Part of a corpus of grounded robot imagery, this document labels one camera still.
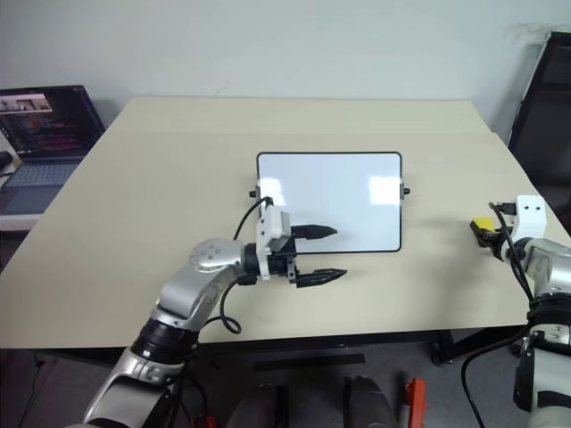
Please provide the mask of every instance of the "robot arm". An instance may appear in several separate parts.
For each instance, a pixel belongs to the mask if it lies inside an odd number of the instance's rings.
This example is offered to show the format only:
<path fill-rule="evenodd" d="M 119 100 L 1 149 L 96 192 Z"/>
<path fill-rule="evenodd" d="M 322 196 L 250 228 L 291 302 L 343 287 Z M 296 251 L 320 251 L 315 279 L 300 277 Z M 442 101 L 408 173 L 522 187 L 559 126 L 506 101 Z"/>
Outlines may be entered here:
<path fill-rule="evenodd" d="M 125 349 L 90 403 L 84 424 L 120 428 L 166 424 L 168 418 L 157 415 L 161 401 L 172 395 L 197 347 L 200 330 L 231 284 L 255 284 L 257 276 L 269 280 L 280 275 L 308 286 L 325 284 L 346 272 L 320 269 L 299 275 L 295 267 L 295 239 L 336 233 L 330 227 L 291 227 L 289 216 L 269 204 L 262 209 L 256 230 L 256 243 L 210 239 L 192 250 L 189 261 L 163 286 L 137 340 Z"/>
<path fill-rule="evenodd" d="M 498 259 L 519 259 L 533 290 L 516 372 L 514 401 L 530 412 L 529 427 L 571 426 L 571 249 L 543 239 L 545 204 L 541 197 L 520 195 L 515 203 L 496 205 L 513 225 L 514 252 L 501 230 L 472 229 L 481 246 Z"/>

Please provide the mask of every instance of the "beige table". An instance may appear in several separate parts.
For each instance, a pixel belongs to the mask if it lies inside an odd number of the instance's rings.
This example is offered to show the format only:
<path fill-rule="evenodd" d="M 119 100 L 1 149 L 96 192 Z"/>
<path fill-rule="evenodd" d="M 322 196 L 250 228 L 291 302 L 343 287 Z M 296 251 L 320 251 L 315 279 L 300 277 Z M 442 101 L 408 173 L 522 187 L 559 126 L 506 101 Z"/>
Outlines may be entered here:
<path fill-rule="evenodd" d="M 256 184 L 256 154 L 277 150 L 399 151 L 412 191 L 403 204 L 402 249 L 300 256 L 302 271 L 349 272 L 308 289 L 282 280 L 238 287 L 228 298 L 228 314 L 239 319 L 243 333 L 231 335 L 215 323 L 203 330 L 202 342 L 523 323 L 525 297 L 509 267 L 479 249 L 468 227 L 472 217 L 491 213 L 488 201 L 534 193 L 503 142 L 476 125 L 469 103 L 411 103 L 409 111 L 406 102 L 392 103 L 401 110 L 391 119 L 391 103 L 349 103 L 355 105 L 343 116 L 354 122 L 324 118 L 317 126 L 303 121 L 311 115 L 306 108 L 295 120 L 294 114 L 275 114 L 276 134 L 263 109 L 262 121 L 248 127 L 236 119 L 244 115 L 237 108 L 244 101 L 130 103 L 0 276 L 0 346 L 131 343 L 191 248 L 232 235 L 252 202 L 247 194 Z M 462 108 L 468 111 L 465 127 L 458 123 Z M 386 113 L 387 126 L 372 111 Z M 456 118 L 454 132 L 443 129 L 446 115 Z M 204 119 L 218 124 L 220 133 L 203 127 Z M 410 132 L 403 132 L 407 121 Z M 243 230 L 247 242 L 253 223 Z M 547 236 L 570 244 L 551 211 Z"/>

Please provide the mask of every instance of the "laptop screen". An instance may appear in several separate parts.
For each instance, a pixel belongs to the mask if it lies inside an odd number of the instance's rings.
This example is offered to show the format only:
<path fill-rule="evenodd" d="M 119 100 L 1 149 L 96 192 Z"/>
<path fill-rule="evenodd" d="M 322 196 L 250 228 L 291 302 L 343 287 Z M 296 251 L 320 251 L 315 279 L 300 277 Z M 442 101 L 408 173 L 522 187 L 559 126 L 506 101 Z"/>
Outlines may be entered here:
<path fill-rule="evenodd" d="M 85 156 L 104 132 L 83 86 L 0 89 L 0 129 L 23 159 Z"/>

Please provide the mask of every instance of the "yellow object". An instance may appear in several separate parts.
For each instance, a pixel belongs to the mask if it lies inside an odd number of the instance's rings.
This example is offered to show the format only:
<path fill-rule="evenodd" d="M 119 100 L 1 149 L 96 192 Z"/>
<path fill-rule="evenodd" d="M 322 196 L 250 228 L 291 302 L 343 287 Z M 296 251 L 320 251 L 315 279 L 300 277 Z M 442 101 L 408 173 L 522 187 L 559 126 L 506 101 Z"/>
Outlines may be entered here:
<path fill-rule="evenodd" d="M 491 217 L 476 217 L 474 218 L 474 223 L 476 223 L 476 226 L 481 229 L 495 232 L 495 228 L 493 227 L 493 220 Z"/>

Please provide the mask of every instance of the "black cable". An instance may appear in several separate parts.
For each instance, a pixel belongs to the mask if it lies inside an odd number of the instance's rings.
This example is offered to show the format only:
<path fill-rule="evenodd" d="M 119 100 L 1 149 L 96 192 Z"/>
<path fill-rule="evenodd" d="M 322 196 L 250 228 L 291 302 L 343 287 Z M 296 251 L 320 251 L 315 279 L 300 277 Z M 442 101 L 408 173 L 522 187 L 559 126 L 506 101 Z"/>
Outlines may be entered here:
<path fill-rule="evenodd" d="M 514 275 L 516 276 L 516 279 L 519 282 L 519 285 L 524 290 L 524 293 L 527 296 L 527 299 L 529 299 L 531 301 L 534 299 L 534 295 L 532 294 L 532 291 L 529 288 L 529 284 L 527 283 L 527 278 L 525 278 L 525 271 L 524 271 L 524 268 L 521 266 L 521 261 L 519 260 L 519 257 L 517 256 L 516 247 L 514 246 L 514 243 L 511 240 L 511 236 L 509 234 L 509 229 L 508 229 L 508 225 L 506 224 L 506 220 L 504 219 L 503 215 L 501 214 L 500 208 L 497 205 L 495 205 L 491 202 L 489 205 L 490 205 L 490 208 L 493 210 L 493 212 L 498 217 L 498 220 L 500 221 L 500 224 L 501 224 L 501 231 L 503 232 L 504 236 L 506 237 L 506 241 L 508 242 L 508 247 L 510 250 L 509 264 L 511 265 L 512 271 L 514 272 Z"/>
<path fill-rule="evenodd" d="M 26 417 L 28 417 L 28 414 L 29 414 L 30 410 L 32 409 L 32 403 L 34 401 L 34 398 L 36 397 L 37 377 L 39 376 L 39 372 L 41 371 L 42 366 L 46 363 L 45 361 L 42 361 L 41 359 L 37 359 L 36 352 L 34 352 L 34 361 L 36 362 L 36 374 L 34 375 L 34 380 L 32 381 L 32 391 L 29 395 L 28 402 L 26 403 L 26 407 L 24 408 L 24 411 L 21 414 L 21 419 L 20 419 L 20 423 L 18 424 L 18 428 L 21 428 L 24 425 L 24 421 L 26 420 Z"/>
<path fill-rule="evenodd" d="M 229 317 L 226 315 L 226 298 L 228 296 L 228 294 L 230 293 L 230 290 L 232 290 L 232 288 L 238 284 L 237 279 L 235 279 L 234 281 L 232 281 L 230 283 L 230 285 L 228 286 L 228 288 L 224 291 L 224 293 L 222 294 L 222 298 L 220 299 L 220 316 L 219 317 L 212 317 L 210 318 L 208 321 L 206 321 L 204 323 L 204 325 L 208 325 L 213 321 L 217 321 L 220 320 L 222 321 L 222 324 L 226 327 L 226 329 L 233 333 L 233 334 L 240 334 L 242 332 L 242 326 L 240 325 L 240 323 L 238 323 L 234 318 Z"/>
<path fill-rule="evenodd" d="M 246 211 L 246 213 L 242 217 L 242 220 L 240 220 L 240 224 L 238 225 L 238 228 L 236 229 L 236 232 L 234 233 L 234 237 L 232 238 L 234 241 L 236 239 L 238 239 L 238 236 L 240 235 L 240 231 L 242 230 L 242 227 L 244 226 L 245 221 L 248 219 L 248 216 L 250 214 L 252 214 L 252 211 L 254 211 L 256 209 L 256 207 L 260 206 L 263 202 L 266 202 L 268 205 L 274 204 L 274 200 L 271 199 L 269 196 L 265 196 L 265 197 L 261 198 L 259 201 L 257 201 L 256 203 L 254 203 L 253 206 L 250 207 L 250 209 L 248 211 Z"/>
<path fill-rule="evenodd" d="M 182 382 L 177 382 L 172 386 L 172 391 L 167 392 L 166 399 L 173 398 L 177 404 L 177 406 L 173 406 L 173 409 L 170 411 L 169 419 L 167 423 L 164 425 L 166 428 L 172 428 L 175 423 L 177 422 L 178 416 L 178 408 L 182 406 L 182 390 L 183 390 Z"/>
<path fill-rule="evenodd" d="M 531 290 L 529 289 L 529 286 L 527 288 L 525 288 L 525 283 L 524 281 L 521 279 L 521 275 L 519 274 L 519 271 L 517 270 L 517 265 L 515 260 L 510 259 L 509 260 L 509 265 L 511 266 L 511 271 L 514 273 L 514 276 L 517 279 L 517 283 L 519 284 L 519 286 L 521 287 L 521 289 L 524 291 L 525 296 L 527 296 L 527 299 L 529 301 L 534 299 L 534 296 L 532 295 Z"/>
<path fill-rule="evenodd" d="M 206 390 L 201 385 L 201 383 L 198 382 L 193 377 L 188 376 L 187 379 L 198 390 L 198 393 L 200 394 L 201 399 L 203 401 L 203 427 L 206 428 L 206 425 L 208 422 L 208 420 L 207 420 L 207 417 L 208 417 L 208 399 L 206 397 Z"/>
<path fill-rule="evenodd" d="M 193 426 L 193 418 L 190 417 L 190 413 L 188 413 L 182 397 L 178 397 L 178 404 L 180 405 L 180 408 L 182 408 L 182 412 L 185 414 L 186 420 L 188 421 L 188 426 Z"/>
<path fill-rule="evenodd" d="M 468 383 L 466 382 L 466 371 L 468 370 L 468 365 L 474 359 L 480 357 L 481 355 L 483 355 L 487 352 L 490 352 L 492 350 L 497 350 L 501 347 L 510 345 L 511 343 L 517 341 L 518 339 L 521 339 L 529 331 L 530 327 L 531 327 L 530 325 L 526 325 L 523 329 L 521 329 L 519 332 L 517 332 L 513 336 L 510 336 L 509 338 L 504 339 L 503 341 L 495 342 L 495 343 L 492 343 L 488 346 L 484 346 L 482 349 L 477 350 L 472 355 L 470 355 L 468 358 L 466 358 L 466 360 L 462 364 L 462 370 L 461 370 L 462 388 L 464 389 L 464 393 L 466 394 L 466 398 L 468 399 L 468 402 L 470 403 L 470 406 L 472 407 L 472 411 L 474 412 L 474 416 L 476 417 L 476 420 L 478 421 L 478 425 L 480 426 L 480 428 L 485 428 L 485 425 L 484 425 L 484 421 L 482 420 L 482 417 L 480 416 L 480 412 L 478 411 L 478 407 L 476 406 L 476 403 L 474 402 L 474 399 L 472 398 L 472 394 L 470 394 L 470 389 L 468 388 Z"/>

